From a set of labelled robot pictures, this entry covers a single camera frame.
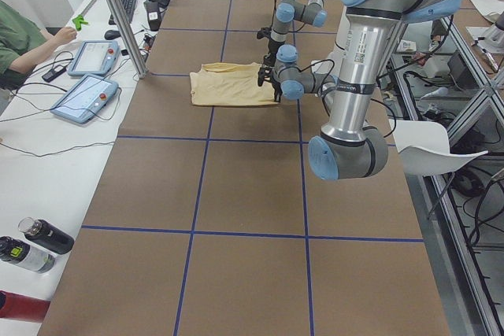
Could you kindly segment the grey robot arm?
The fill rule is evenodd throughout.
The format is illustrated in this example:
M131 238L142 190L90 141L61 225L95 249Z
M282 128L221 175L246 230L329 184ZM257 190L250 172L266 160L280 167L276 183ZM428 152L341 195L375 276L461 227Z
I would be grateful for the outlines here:
M324 25L326 18L324 0L308 0L306 4L297 0L281 0L280 4L274 8L270 26L262 28L257 33L257 39L267 38L269 41L269 52L263 58L259 77L265 78L271 73L276 63L276 54L286 43L293 20L320 28Z
M349 22L346 45L332 58L328 73L302 71L297 50L287 44L293 20L320 27L326 20L324 0L302 5L282 0L272 22L269 63L276 93L290 100L318 94L330 117L309 141L309 164L321 179L354 179L378 173L387 163L388 147L378 130L365 122L376 80L398 44L405 24L436 20L458 11L461 0L341 0Z

